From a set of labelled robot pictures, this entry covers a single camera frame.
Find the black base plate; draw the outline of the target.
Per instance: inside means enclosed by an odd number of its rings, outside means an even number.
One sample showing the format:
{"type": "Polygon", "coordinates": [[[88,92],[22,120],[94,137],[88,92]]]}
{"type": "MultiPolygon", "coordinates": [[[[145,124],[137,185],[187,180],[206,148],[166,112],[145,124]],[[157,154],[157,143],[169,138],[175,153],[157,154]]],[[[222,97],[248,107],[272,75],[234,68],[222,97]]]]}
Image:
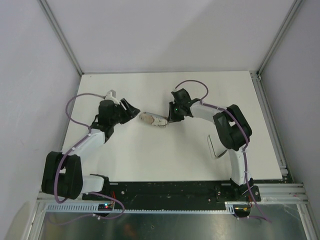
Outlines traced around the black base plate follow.
{"type": "Polygon", "coordinates": [[[253,179],[248,184],[237,185],[232,180],[218,181],[107,181],[99,194],[115,197],[121,202],[132,200],[137,196],[156,197],[210,197],[219,202],[261,200],[258,186],[253,179]]]}

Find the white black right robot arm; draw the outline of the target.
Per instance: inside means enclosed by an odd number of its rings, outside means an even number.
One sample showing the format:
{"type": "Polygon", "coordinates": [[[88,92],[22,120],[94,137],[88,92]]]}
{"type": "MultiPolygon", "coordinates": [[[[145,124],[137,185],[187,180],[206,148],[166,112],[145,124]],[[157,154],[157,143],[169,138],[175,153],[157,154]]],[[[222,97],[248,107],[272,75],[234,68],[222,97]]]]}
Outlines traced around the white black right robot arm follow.
{"type": "Polygon", "coordinates": [[[209,163],[214,152],[210,138],[217,137],[220,156],[230,161],[230,194],[242,201],[252,183],[246,154],[252,129],[240,108],[206,103],[184,88],[175,88],[171,95],[167,116],[120,101],[125,122],[133,122],[123,138],[126,160],[136,170],[129,181],[217,181],[218,172],[209,163]]]}

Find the aluminium frame rail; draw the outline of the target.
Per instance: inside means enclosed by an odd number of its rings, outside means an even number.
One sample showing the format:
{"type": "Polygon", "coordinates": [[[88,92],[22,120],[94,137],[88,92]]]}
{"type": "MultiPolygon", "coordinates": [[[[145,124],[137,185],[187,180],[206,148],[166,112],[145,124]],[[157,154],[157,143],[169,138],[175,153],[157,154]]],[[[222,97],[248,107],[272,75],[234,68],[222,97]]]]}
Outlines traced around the aluminium frame rail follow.
{"type": "Polygon", "coordinates": [[[73,65],[74,69],[76,70],[77,74],[81,77],[84,72],[82,71],[82,68],[74,54],[74,51],[72,50],[70,44],[68,43],[68,40],[63,33],[63,30],[55,17],[54,12],[52,11],[49,3],[47,0],[37,0],[40,8],[42,9],[48,23],[50,24],[54,34],[56,35],[58,41],[60,42],[63,50],[65,51],[67,57],[69,58],[71,64],[73,65]]]}

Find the map print glasses case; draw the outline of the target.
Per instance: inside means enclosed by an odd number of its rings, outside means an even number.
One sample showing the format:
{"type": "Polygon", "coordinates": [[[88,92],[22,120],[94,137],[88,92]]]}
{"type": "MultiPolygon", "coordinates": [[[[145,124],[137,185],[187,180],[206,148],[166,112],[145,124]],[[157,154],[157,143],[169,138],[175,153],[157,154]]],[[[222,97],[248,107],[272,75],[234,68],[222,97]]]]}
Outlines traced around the map print glasses case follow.
{"type": "Polygon", "coordinates": [[[139,115],[139,119],[144,123],[154,127],[165,128],[169,125],[169,121],[166,117],[155,113],[142,112],[139,115]]]}

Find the right aluminium frame post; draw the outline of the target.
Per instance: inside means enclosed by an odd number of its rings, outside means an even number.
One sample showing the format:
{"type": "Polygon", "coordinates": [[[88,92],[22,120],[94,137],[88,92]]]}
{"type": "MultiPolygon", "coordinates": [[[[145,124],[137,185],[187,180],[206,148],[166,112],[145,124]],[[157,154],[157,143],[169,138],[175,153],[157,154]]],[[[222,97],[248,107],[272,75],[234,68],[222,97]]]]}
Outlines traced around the right aluminium frame post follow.
{"type": "Polygon", "coordinates": [[[283,38],[285,37],[286,33],[290,29],[291,25],[293,24],[296,16],[298,15],[304,3],[305,3],[305,0],[293,1],[288,13],[285,15],[284,20],[282,21],[278,31],[276,32],[275,37],[272,40],[271,45],[269,46],[266,54],[264,55],[262,62],[260,63],[257,70],[255,71],[257,76],[261,76],[263,74],[268,63],[272,59],[273,55],[276,53],[278,47],[282,43],[283,38]]]}

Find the reflective metal sheet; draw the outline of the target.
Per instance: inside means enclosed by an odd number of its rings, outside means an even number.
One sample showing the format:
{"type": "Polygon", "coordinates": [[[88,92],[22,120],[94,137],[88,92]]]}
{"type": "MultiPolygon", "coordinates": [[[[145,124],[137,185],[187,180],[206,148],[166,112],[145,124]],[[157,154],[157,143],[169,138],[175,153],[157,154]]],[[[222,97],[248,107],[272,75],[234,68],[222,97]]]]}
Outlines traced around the reflective metal sheet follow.
{"type": "Polygon", "coordinates": [[[315,240],[295,204],[262,205],[271,220],[231,214],[126,213],[105,220],[83,213],[46,213],[40,240],[315,240]]]}

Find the front aluminium frame rails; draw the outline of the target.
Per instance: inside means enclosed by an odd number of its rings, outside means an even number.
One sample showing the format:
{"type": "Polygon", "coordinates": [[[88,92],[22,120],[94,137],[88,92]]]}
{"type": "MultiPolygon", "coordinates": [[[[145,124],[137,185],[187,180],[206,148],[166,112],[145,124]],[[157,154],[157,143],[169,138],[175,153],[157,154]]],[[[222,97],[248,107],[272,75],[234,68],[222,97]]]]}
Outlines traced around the front aluminium frame rails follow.
{"type": "Polygon", "coordinates": [[[303,183],[255,183],[262,204],[308,204],[303,183]]]}

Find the black aviator sunglasses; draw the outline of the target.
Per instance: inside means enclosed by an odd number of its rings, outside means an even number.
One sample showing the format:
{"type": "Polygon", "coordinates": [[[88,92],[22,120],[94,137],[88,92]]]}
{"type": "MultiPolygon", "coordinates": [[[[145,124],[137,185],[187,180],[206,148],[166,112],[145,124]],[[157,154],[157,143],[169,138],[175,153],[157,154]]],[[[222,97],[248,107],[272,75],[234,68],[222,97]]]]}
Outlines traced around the black aviator sunglasses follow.
{"type": "Polygon", "coordinates": [[[213,159],[222,158],[228,151],[226,148],[221,150],[221,149],[218,149],[217,147],[215,147],[214,141],[213,141],[210,134],[207,136],[207,143],[208,143],[210,155],[213,159]]]}

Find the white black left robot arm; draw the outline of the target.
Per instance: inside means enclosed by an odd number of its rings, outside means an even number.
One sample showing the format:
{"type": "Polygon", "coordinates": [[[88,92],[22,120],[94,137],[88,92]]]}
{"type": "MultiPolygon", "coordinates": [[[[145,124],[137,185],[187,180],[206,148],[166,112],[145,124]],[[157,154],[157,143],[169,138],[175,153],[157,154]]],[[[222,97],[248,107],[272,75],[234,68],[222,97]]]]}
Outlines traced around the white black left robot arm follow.
{"type": "Polygon", "coordinates": [[[111,188],[105,184],[107,177],[99,174],[84,175],[82,163],[88,161],[111,138],[117,124],[129,122],[140,112],[124,98],[118,104],[110,99],[102,100],[87,135],[65,152],[48,153],[41,191],[72,200],[81,194],[93,192],[98,199],[107,199],[111,193],[111,188]]]}

